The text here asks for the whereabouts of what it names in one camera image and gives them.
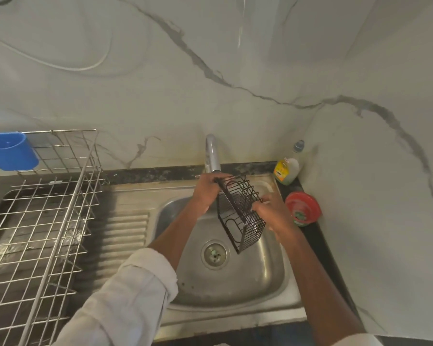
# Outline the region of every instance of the drain strainer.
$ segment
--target drain strainer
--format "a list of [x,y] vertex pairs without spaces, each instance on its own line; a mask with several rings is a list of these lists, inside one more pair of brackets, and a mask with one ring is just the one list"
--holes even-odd
[[204,245],[200,256],[207,268],[221,269],[228,263],[229,251],[219,240],[211,240]]

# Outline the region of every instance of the round container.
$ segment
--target round container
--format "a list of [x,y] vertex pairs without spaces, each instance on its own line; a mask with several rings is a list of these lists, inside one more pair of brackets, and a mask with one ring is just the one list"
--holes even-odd
[[290,193],[285,199],[285,205],[299,227],[316,222],[322,214],[316,199],[305,192]]
[[39,163],[26,134],[0,132],[0,169],[4,171],[31,170]]

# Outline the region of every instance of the blue plastic holder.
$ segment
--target blue plastic holder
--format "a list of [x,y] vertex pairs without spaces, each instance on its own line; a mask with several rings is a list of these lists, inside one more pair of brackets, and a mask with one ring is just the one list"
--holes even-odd
[[0,132],[0,169],[4,171],[31,170],[39,160],[22,132]]

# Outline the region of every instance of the yellow label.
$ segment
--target yellow label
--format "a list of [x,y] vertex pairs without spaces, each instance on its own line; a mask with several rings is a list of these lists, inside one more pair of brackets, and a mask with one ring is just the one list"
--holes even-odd
[[284,160],[279,161],[274,168],[274,175],[282,182],[288,174],[289,167],[287,166],[287,163]]

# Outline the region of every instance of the hand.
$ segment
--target hand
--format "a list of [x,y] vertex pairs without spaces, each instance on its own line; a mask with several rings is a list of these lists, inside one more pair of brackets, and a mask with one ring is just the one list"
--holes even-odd
[[261,200],[262,202],[255,202],[252,209],[266,222],[278,240],[283,240],[286,235],[299,231],[278,192],[267,193],[261,197]]
[[228,173],[203,173],[200,175],[200,179],[197,182],[194,194],[192,195],[192,203],[196,206],[199,215],[203,215],[207,212],[210,205],[215,201],[218,193],[221,191],[218,183],[215,183],[215,179],[224,179],[230,177]]

